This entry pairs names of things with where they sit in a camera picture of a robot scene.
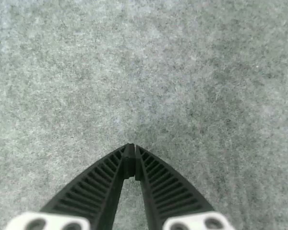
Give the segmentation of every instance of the black plastic part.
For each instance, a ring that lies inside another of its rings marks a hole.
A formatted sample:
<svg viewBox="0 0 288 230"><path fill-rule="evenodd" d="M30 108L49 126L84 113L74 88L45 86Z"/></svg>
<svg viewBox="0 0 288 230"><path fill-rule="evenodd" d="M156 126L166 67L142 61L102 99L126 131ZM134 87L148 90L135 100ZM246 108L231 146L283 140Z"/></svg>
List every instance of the black plastic part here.
<svg viewBox="0 0 288 230"><path fill-rule="evenodd" d="M141 168L136 180L141 181L150 230L161 230L170 217L214 210L192 184L159 157L139 146L135 156Z"/></svg>
<svg viewBox="0 0 288 230"><path fill-rule="evenodd" d="M150 230L161 230L169 217L214 210L177 171L134 144L111 152L57 193L42 212L80 216L92 230L111 230L124 179L141 182Z"/></svg>
<svg viewBox="0 0 288 230"><path fill-rule="evenodd" d="M134 155L127 144L98 160L65 186L42 212L87 218L91 229L112 229L124 178L124 157Z"/></svg>

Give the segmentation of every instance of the mounting hole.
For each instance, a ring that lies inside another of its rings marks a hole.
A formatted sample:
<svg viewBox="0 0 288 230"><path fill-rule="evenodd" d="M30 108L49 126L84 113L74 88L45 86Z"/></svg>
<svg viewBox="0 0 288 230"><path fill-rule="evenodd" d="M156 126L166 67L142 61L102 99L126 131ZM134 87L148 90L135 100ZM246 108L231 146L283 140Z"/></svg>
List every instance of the mounting hole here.
<svg viewBox="0 0 288 230"><path fill-rule="evenodd" d="M182 223L174 223L170 230L189 230L189 228Z"/></svg>
<svg viewBox="0 0 288 230"><path fill-rule="evenodd" d="M66 225L63 230L81 230L81 226L77 223L71 223Z"/></svg>
<svg viewBox="0 0 288 230"><path fill-rule="evenodd" d="M205 225L208 229L223 229L223 224L215 218L207 219Z"/></svg>
<svg viewBox="0 0 288 230"><path fill-rule="evenodd" d="M43 230L46 225L46 221L44 219L34 219L32 220L25 230Z"/></svg>

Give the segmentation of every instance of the gray carpet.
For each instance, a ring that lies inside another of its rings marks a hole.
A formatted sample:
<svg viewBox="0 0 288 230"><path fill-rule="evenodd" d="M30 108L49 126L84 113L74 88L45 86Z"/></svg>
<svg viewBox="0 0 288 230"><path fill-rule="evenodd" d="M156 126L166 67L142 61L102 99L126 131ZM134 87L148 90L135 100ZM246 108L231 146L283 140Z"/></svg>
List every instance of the gray carpet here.
<svg viewBox="0 0 288 230"><path fill-rule="evenodd" d="M288 0L0 0L0 230L128 142L288 230ZM147 229L140 195L113 229Z"/></svg>

